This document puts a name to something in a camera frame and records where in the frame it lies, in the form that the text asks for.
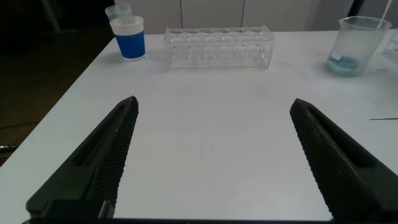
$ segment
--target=white cabinet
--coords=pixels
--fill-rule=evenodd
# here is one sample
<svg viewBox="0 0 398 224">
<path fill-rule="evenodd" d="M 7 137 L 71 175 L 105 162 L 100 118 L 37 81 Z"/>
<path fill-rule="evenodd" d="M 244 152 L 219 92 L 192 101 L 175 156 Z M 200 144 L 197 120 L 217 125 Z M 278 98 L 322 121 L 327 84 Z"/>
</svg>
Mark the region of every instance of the white cabinet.
<svg viewBox="0 0 398 224">
<path fill-rule="evenodd" d="M 246 0 L 243 26 L 271 31 L 337 30 L 353 0 Z"/>
<path fill-rule="evenodd" d="M 309 30 L 319 0 L 246 0 L 243 26 L 266 25 L 271 31 Z"/>
<path fill-rule="evenodd" d="M 244 0 L 181 0 L 182 26 L 241 27 L 243 4 Z"/>
<path fill-rule="evenodd" d="M 365 0 L 361 9 L 359 10 L 359 16 L 369 16 L 375 18 L 381 18 L 384 14 L 384 10 L 387 6 L 387 0 Z M 398 1 L 392 2 L 390 9 L 387 12 L 386 21 L 392 24 L 392 28 L 398 26 Z"/>
<path fill-rule="evenodd" d="M 166 27 L 182 28 L 180 0 L 123 1 L 130 3 L 134 15 L 144 18 L 145 34 L 164 34 Z"/>
</svg>

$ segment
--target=blue label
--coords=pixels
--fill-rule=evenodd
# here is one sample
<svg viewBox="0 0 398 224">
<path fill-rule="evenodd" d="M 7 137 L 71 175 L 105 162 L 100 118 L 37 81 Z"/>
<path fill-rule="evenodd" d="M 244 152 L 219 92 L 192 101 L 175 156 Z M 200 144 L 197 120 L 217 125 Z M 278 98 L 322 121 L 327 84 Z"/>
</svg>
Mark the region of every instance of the blue label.
<svg viewBox="0 0 398 224">
<path fill-rule="evenodd" d="M 125 58 L 138 58 L 145 54 L 144 31 L 134 35 L 115 35 Z"/>
</svg>

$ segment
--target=plastic cup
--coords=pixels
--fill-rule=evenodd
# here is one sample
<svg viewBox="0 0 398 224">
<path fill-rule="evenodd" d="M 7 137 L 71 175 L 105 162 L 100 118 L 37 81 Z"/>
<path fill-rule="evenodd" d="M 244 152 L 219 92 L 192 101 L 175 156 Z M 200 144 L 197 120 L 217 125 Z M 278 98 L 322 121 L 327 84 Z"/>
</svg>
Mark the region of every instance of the plastic cup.
<svg viewBox="0 0 398 224">
<path fill-rule="evenodd" d="M 116 13 L 116 6 L 110 6 L 105 9 L 105 13 L 108 16 L 109 21 L 112 21 L 118 17 Z"/>
<path fill-rule="evenodd" d="M 130 4 L 127 2 L 119 2 L 116 4 L 116 14 L 123 25 L 131 25 L 136 23 Z"/>
<path fill-rule="evenodd" d="M 339 20 L 340 31 L 326 62 L 326 69 L 339 75 L 360 75 L 366 68 L 391 23 L 364 16 Z"/>
<path fill-rule="evenodd" d="M 136 23 L 124 25 L 122 19 L 113 19 L 110 24 L 125 60 L 136 61 L 145 56 L 144 19 L 135 17 Z"/>
</svg>

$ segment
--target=glass beaker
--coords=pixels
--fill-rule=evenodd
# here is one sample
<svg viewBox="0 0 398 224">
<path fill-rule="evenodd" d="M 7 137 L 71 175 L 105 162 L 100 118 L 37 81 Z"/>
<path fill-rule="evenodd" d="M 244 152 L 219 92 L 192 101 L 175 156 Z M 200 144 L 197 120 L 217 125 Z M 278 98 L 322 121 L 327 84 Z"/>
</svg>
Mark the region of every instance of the glass beaker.
<svg viewBox="0 0 398 224">
<path fill-rule="evenodd" d="M 372 58 L 391 23 L 364 16 L 340 19 L 340 31 L 326 62 L 331 72 L 360 75 Z"/>
</svg>

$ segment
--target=blue liquid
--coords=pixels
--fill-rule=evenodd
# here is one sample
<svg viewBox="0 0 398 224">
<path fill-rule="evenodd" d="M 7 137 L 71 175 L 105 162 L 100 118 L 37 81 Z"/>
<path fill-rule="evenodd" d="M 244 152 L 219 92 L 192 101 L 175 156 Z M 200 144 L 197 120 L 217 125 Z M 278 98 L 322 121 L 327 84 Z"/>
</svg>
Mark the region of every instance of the blue liquid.
<svg viewBox="0 0 398 224">
<path fill-rule="evenodd" d="M 145 54 L 144 31 L 134 35 L 115 35 L 125 58 L 138 58 Z"/>
<path fill-rule="evenodd" d="M 359 62 L 357 60 L 347 56 L 341 56 L 338 60 L 333 57 L 329 57 L 326 62 L 327 70 L 340 75 L 356 75 L 358 72 L 358 66 Z"/>
</svg>

